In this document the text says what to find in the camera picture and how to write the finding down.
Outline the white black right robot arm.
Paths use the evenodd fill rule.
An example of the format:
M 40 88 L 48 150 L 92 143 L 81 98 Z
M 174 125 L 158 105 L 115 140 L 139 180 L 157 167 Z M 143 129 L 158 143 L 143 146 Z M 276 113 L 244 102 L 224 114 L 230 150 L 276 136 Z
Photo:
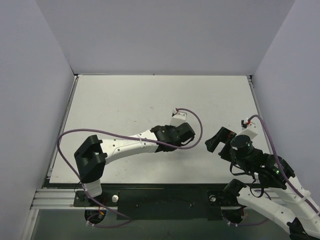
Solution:
M 222 198 L 230 205 L 249 207 L 285 230 L 292 240 L 318 240 L 320 238 L 320 208 L 311 193 L 300 184 L 294 170 L 281 157 L 264 153 L 253 146 L 258 135 L 252 125 L 235 133 L 225 127 L 205 141 L 206 149 L 218 153 L 221 159 L 237 166 L 239 175 L 252 177 L 261 185 L 260 195 L 234 178 L 223 190 Z

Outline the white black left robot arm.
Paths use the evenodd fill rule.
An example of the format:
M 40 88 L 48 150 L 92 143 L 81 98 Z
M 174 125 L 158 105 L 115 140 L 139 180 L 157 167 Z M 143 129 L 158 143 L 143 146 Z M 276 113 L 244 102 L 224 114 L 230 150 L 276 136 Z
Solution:
M 131 139 L 99 139 L 91 135 L 75 151 L 80 182 L 86 191 L 85 200 L 92 206 L 103 200 L 101 177 L 105 165 L 118 159 L 144 153 L 172 152 L 195 138 L 192 127 L 184 122 L 179 126 L 157 125 Z

